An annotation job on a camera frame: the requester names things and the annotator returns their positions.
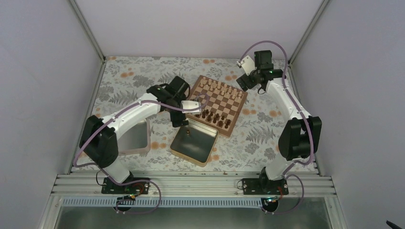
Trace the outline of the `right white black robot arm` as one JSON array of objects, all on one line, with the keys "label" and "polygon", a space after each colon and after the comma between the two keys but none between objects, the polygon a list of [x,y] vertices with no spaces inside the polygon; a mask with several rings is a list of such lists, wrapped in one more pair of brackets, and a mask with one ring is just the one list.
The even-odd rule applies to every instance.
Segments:
[{"label": "right white black robot arm", "polygon": [[247,91],[259,85],[260,90],[275,99],[285,121],[278,140],[279,154],[259,175],[260,191],[271,194],[293,166],[307,166],[313,162],[322,122],[298,101],[288,85],[286,72],[274,68],[270,50],[257,51],[254,58],[244,54],[237,65],[245,72],[236,80],[242,90]]}]

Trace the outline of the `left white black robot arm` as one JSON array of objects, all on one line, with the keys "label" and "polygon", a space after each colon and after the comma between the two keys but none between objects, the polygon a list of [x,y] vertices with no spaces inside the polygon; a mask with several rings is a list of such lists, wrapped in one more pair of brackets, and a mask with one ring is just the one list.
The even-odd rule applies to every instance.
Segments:
[{"label": "left white black robot arm", "polygon": [[120,193],[127,193],[133,187],[132,173],[118,158],[118,140],[132,127],[150,116],[163,111],[170,113],[173,127],[188,125],[182,101],[189,84],[176,76],[170,83],[151,86],[139,99],[118,112],[99,118],[87,118],[79,142],[78,154],[85,153],[93,164],[114,180],[114,187]]}]

